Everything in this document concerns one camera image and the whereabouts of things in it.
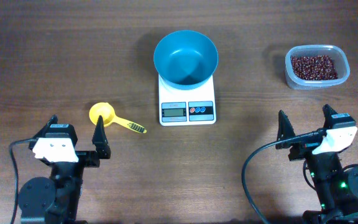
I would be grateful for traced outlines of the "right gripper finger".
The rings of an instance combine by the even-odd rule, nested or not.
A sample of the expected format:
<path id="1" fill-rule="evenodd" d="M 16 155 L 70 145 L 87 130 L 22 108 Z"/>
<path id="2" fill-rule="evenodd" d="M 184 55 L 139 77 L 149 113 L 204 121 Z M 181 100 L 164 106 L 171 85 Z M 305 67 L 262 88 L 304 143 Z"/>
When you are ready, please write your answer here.
<path id="1" fill-rule="evenodd" d="M 293 130 L 293 126 L 285 114 L 283 110 L 278 112 L 278 133 L 277 133 L 277 141 L 283 141 L 287 139 L 291 139 L 295 137 L 295 132 Z M 282 142 L 280 144 L 276 144 L 276 149 L 288 149 L 293 145 L 292 141 Z"/>
<path id="2" fill-rule="evenodd" d="M 325 104 L 323 106 L 323 114 L 325 118 L 323 128 L 332 129 L 334 124 L 332 115 L 336 115 L 337 112 L 330 105 Z"/>

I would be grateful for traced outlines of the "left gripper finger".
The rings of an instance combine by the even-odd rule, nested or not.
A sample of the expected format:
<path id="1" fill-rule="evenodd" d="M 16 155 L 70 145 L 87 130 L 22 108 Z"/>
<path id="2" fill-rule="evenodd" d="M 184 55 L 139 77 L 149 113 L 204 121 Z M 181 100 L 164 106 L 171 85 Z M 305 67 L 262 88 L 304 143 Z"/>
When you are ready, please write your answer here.
<path id="1" fill-rule="evenodd" d="M 109 159 L 111 157 L 111 149 L 104 131 L 104 122 L 101 115 L 99 115 L 96 123 L 92 143 L 95 145 L 100 159 Z"/>
<path id="2" fill-rule="evenodd" d="M 57 124 L 57 123 L 58 123 L 58 117 L 57 117 L 57 115 L 54 114 L 47 121 L 46 125 L 33 136 L 33 139 L 44 138 L 46 136 L 48 129 L 51 127 L 51 125 Z"/>

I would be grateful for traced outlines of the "yellow measuring scoop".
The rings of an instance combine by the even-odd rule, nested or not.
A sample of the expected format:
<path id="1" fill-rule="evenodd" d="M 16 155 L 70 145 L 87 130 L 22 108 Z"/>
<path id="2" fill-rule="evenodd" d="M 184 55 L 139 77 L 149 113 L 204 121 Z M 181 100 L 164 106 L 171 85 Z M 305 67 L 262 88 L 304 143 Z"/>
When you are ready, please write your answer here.
<path id="1" fill-rule="evenodd" d="M 145 134 L 147 132 L 147 130 L 142 125 L 118 117 L 112 105 L 107 102 L 96 103 L 90 108 L 89 119 L 93 124 L 98 123 L 98 119 L 100 116 L 102 116 L 104 127 L 116 123 L 136 133 Z"/>

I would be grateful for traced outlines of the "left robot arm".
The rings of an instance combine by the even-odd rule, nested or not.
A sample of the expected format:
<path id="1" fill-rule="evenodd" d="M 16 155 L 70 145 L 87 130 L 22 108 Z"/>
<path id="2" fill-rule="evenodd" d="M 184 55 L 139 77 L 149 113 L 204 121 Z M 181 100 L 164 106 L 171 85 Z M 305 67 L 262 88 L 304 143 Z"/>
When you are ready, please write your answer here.
<path id="1" fill-rule="evenodd" d="M 45 165 L 52 168 L 50 177 L 35 177 L 28 180 L 15 192 L 15 207 L 22 210 L 21 223 L 86 223 L 77 220 L 78 203 L 82 193 L 83 171 L 98 168 L 101 159 L 109 159 L 111 150 L 104 132 L 104 121 L 98 116 L 92 143 L 93 151 L 77 151 L 75 129 L 71 124 L 58 124 L 53 115 L 47 124 L 28 140 L 29 149 L 46 149 L 58 152 L 68 149 L 73 159 L 55 162 L 41 157 Z"/>

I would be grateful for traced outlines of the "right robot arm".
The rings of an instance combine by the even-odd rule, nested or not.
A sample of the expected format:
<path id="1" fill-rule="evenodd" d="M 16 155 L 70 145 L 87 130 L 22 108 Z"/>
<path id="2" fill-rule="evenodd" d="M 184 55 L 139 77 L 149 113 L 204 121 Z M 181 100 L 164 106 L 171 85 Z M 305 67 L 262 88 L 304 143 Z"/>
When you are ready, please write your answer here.
<path id="1" fill-rule="evenodd" d="M 348 149 L 356 136 L 355 119 L 323 106 L 323 127 L 306 134 L 295 134 L 284 113 L 278 113 L 276 149 L 289 149 L 290 161 L 303 161 L 321 204 L 320 211 L 305 211 L 305 223 L 358 223 L 358 164 L 342 166 L 339 154 Z"/>

